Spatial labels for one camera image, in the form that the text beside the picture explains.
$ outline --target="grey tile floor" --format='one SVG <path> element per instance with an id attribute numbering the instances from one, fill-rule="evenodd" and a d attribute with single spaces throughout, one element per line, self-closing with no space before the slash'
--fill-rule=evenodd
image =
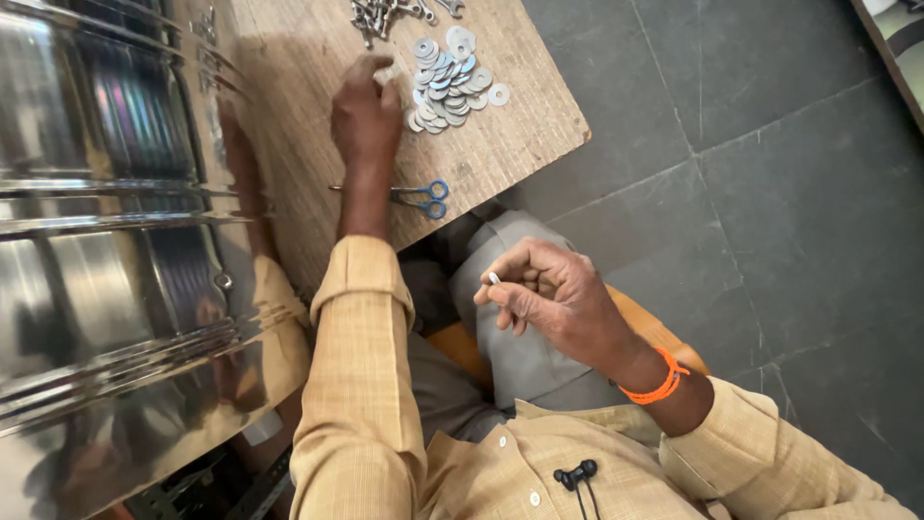
<path id="1" fill-rule="evenodd" d="M 593 139 L 502 195 L 924 514 L 924 140 L 841 0 L 524 0 Z"/>

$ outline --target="orange thread bracelet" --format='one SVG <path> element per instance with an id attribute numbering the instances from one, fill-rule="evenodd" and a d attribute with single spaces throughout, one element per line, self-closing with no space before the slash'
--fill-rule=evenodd
<path id="1" fill-rule="evenodd" d="M 635 404 L 651 404 L 655 401 L 664 399 L 665 397 L 674 393 L 674 390 L 677 389 L 677 386 L 680 384 L 681 374 L 687 374 L 688 376 L 690 374 L 690 371 L 678 365 L 677 360 L 675 360 L 671 353 L 667 352 L 663 347 L 654 345 L 651 348 L 658 351 L 660 355 L 664 356 L 664 361 L 667 362 L 667 366 L 671 369 L 671 371 L 668 372 L 667 379 L 664 381 L 664 384 L 662 384 L 661 387 L 655 391 L 650 391 L 648 393 L 635 393 L 626 390 L 623 387 L 619 387 L 619 389 L 622 390 L 623 393 L 628 396 L 628 398 Z"/>

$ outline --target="blue scissors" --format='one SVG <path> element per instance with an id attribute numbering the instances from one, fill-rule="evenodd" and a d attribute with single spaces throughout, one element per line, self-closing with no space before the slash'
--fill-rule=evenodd
<path id="1" fill-rule="evenodd" d="M 343 186 L 328 186 L 328 188 L 335 192 L 341 192 L 344 189 Z M 411 202 L 401 197 L 403 193 L 427 193 L 430 195 L 430 200 L 424 203 Z M 421 186 L 419 188 L 392 188 L 391 199 L 394 203 L 416 207 L 426 213 L 427 217 L 435 220 L 437 218 L 443 218 L 446 214 L 446 204 L 443 202 L 443 199 L 446 198 L 448 194 L 449 185 L 446 184 L 445 180 L 437 179 L 432 181 L 428 186 Z"/>

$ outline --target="man's left hand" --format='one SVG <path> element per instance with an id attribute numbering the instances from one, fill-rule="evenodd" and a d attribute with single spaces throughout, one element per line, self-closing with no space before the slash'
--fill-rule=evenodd
<path id="1" fill-rule="evenodd" d="M 372 76 L 391 64 L 387 56 L 361 57 L 334 96 L 331 137 L 346 166 L 338 238 L 388 235 L 388 191 L 403 129 L 401 97 L 394 80 L 382 86 Z"/>

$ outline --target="beige checked shirt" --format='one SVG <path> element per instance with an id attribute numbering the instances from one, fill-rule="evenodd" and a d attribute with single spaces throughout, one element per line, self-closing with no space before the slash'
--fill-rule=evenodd
<path id="1" fill-rule="evenodd" d="M 601 518 L 703 518 L 719 499 L 751 518 L 915 518 L 882 487 L 791 427 L 773 401 L 712 378 L 715 404 L 668 439 L 635 405 L 568 414 L 517 403 L 479 444 L 424 450 L 407 367 L 413 306 L 395 252 L 347 237 L 311 306 L 317 342 L 291 460 L 292 519 L 581 518 L 553 479 L 594 459 Z M 586 487 L 584 506 L 594 518 Z"/>

